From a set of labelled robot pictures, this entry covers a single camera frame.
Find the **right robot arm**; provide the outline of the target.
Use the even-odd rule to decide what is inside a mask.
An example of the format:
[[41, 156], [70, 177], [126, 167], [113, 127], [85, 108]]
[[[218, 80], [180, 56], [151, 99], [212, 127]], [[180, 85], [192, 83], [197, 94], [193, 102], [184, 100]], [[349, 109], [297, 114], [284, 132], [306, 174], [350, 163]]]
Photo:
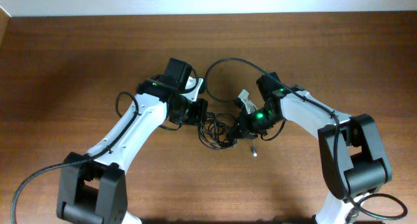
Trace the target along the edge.
[[265, 102], [260, 109], [242, 91], [242, 113], [230, 140], [265, 136], [279, 122], [290, 121], [319, 142], [321, 167], [328, 195], [314, 223], [352, 223], [367, 199], [392, 179], [392, 167], [374, 119], [368, 114], [339, 112], [298, 85], [287, 87], [277, 73], [262, 75], [256, 84]]

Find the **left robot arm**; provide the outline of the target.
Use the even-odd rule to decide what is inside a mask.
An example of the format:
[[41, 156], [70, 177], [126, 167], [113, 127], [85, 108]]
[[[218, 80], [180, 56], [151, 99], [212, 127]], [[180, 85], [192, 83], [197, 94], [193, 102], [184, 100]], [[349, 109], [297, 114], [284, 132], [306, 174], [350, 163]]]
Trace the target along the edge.
[[198, 125], [207, 103], [203, 79], [185, 61], [171, 58], [164, 74], [137, 86], [132, 103], [111, 131], [84, 155], [71, 152], [61, 171], [56, 214], [71, 223], [141, 223], [128, 211], [126, 174], [145, 141], [168, 120]]

